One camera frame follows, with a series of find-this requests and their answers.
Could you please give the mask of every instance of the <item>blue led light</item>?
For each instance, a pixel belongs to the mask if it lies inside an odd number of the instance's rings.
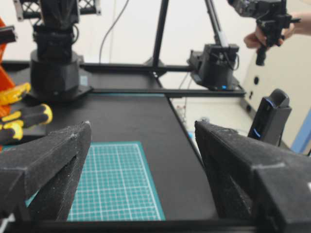
[[[276,106],[271,100],[266,99],[266,101],[267,101],[269,104],[271,104],[272,107],[275,107],[275,106]]]
[[[261,137],[261,135],[257,132],[256,129],[254,129],[255,134],[257,135],[257,137]]]

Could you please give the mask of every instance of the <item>black pole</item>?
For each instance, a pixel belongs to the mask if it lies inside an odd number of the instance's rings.
[[[227,38],[224,34],[224,32],[222,31],[222,28],[220,26],[220,21],[218,19],[217,16],[217,12],[215,9],[215,5],[213,0],[205,0],[206,6],[207,6],[207,11],[210,17],[210,22],[213,26],[213,30],[214,30],[214,38],[215,38],[215,42],[216,44],[221,45],[222,47],[226,48],[228,47],[228,42],[227,42]]]
[[[154,48],[153,63],[152,63],[153,67],[159,66],[159,57],[160,57],[160,51],[161,51],[161,46],[162,46],[163,32],[164,32],[164,26],[165,26],[168,6],[169,6],[169,0],[162,0],[159,22],[158,22],[156,38],[155,38],[155,48]]]

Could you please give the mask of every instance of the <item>cable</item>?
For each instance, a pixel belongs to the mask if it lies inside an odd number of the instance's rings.
[[[228,63],[229,68],[232,69],[233,71],[238,70],[239,67],[240,67],[240,56],[237,54],[237,67],[234,68],[234,67],[232,67],[232,65],[230,64],[230,60],[229,60],[228,54],[227,54],[226,52],[225,52],[224,54],[225,54],[225,59],[227,60],[227,63]]]
[[[189,84],[188,84],[187,90],[189,90],[191,83],[192,83],[192,79],[190,79],[190,82],[189,82]],[[186,119],[186,113],[187,113],[187,103],[188,103],[188,98],[186,97],[186,98],[185,98],[185,112],[184,112],[184,119]]]
[[[104,43],[109,35],[109,33],[111,32],[111,30],[114,28],[114,26],[117,24],[117,22],[119,21],[119,19],[121,18],[123,12],[125,11],[128,3],[129,3],[130,0],[127,0],[125,5],[123,6],[123,9],[121,10],[120,14],[118,15],[118,17],[116,18],[116,20],[112,23],[111,27],[108,29],[108,31],[106,32],[104,38],[103,38],[103,41],[102,41],[102,44],[101,44],[101,48],[100,48],[100,53],[99,53],[99,63],[102,62],[102,52],[103,52],[103,47],[104,47]]]
[[[79,28],[76,25],[73,25],[73,27],[76,29],[77,35],[76,35],[76,38],[74,39],[74,41],[72,42],[72,44],[77,42],[77,40],[79,39],[79,35],[80,35]]]
[[[184,84],[184,82],[186,81],[186,79],[187,79],[188,76],[189,76],[189,72],[185,75],[183,81],[181,81],[181,83],[180,83],[178,89],[180,89],[180,88],[182,87],[182,85]]]
[[[210,53],[210,55],[216,57],[218,60],[222,60],[222,58],[220,58],[220,56],[218,56],[217,54]],[[230,69],[232,69],[233,71],[236,71],[239,69],[239,67],[240,67],[240,56],[238,54],[237,54],[237,67],[236,68],[232,67],[232,65],[230,64],[230,60],[229,60],[228,54],[226,52],[224,52],[224,57],[227,61],[227,65]]]

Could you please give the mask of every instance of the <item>green cutting mat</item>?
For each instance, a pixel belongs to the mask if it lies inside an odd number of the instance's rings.
[[[165,220],[140,142],[92,143],[68,221]]]

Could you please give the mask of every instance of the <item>black table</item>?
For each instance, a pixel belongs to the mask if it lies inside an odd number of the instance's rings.
[[[23,73],[10,74],[17,83],[28,81]],[[148,73],[96,73],[89,82],[96,87],[159,88]],[[54,119],[48,132],[89,120],[93,142],[140,141],[167,220],[217,217],[205,172],[164,95],[88,94],[72,103],[50,106]]]

